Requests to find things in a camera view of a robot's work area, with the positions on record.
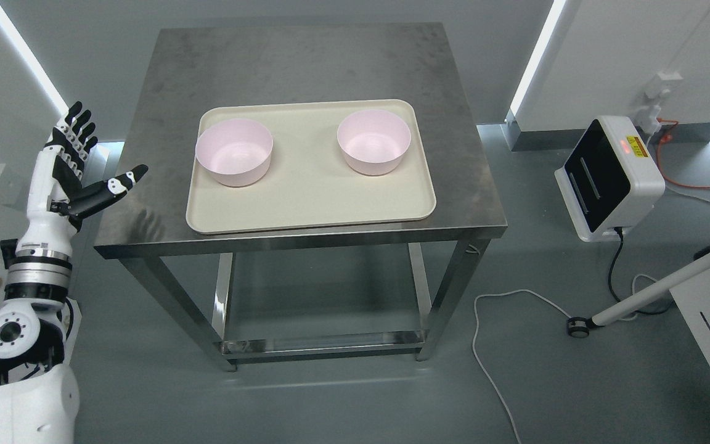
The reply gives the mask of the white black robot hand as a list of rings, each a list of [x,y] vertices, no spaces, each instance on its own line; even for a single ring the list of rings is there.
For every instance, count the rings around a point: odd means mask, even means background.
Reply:
[[[29,185],[27,231],[17,241],[15,255],[39,250],[71,256],[71,239],[90,216],[126,197],[147,174],[139,164],[123,174],[83,186],[91,152],[96,148],[96,124],[91,111],[77,101],[52,127],[39,151]]]

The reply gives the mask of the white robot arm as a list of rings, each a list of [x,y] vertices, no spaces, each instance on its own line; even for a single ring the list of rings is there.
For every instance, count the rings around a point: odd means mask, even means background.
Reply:
[[[0,443],[73,443],[81,396],[68,364],[62,309],[70,288],[68,235],[0,242]]]

